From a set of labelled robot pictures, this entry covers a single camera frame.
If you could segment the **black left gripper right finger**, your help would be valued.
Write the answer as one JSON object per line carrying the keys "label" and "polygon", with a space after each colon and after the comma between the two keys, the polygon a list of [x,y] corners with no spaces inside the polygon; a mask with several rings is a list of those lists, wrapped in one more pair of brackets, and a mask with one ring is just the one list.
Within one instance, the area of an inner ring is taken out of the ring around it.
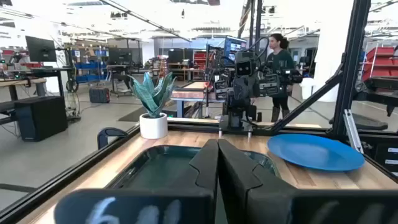
{"label": "black left gripper right finger", "polygon": [[218,147],[230,223],[397,223],[395,190],[297,189],[227,140]]}

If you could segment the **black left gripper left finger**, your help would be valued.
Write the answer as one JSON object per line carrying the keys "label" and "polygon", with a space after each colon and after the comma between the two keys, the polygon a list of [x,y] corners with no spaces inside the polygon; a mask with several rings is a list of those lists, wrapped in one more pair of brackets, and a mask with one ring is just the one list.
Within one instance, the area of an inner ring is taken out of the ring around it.
{"label": "black left gripper left finger", "polygon": [[102,189],[76,190],[56,223],[214,223],[218,144],[147,148]]}

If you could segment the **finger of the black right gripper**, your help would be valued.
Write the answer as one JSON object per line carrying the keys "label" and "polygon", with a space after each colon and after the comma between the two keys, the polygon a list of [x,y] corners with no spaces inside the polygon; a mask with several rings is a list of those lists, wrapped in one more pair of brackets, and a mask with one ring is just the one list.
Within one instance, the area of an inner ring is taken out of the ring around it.
{"label": "finger of the black right gripper", "polygon": [[257,98],[259,96],[259,80],[258,79],[246,79],[247,86],[247,97],[246,106],[251,104],[252,98]]}
{"label": "finger of the black right gripper", "polygon": [[246,99],[246,85],[242,80],[234,80],[233,89],[234,89],[233,106],[234,107],[244,106]]}

